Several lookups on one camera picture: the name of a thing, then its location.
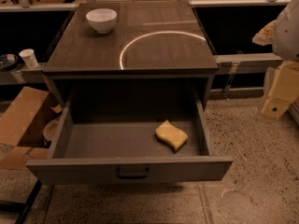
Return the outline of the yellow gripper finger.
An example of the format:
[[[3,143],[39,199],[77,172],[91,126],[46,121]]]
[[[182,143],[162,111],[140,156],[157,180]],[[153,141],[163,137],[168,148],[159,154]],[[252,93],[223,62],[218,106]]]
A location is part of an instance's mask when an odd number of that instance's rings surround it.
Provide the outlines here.
[[[253,38],[252,42],[260,46],[270,45],[273,42],[276,21],[270,21]]]

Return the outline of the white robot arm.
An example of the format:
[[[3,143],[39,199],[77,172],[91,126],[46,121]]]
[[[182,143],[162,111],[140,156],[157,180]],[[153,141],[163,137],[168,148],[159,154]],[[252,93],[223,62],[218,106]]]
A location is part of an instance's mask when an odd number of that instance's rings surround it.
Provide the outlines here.
[[[261,46],[271,44],[273,53],[283,60],[262,108],[265,117],[279,119],[299,96],[299,0],[291,0],[252,42]]]

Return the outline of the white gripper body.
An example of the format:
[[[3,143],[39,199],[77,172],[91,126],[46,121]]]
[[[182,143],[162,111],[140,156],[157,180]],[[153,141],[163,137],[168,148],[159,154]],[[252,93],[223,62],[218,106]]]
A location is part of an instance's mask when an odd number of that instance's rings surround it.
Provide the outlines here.
[[[262,108],[270,119],[280,119],[299,97],[299,62],[284,61],[274,73],[274,79]]]

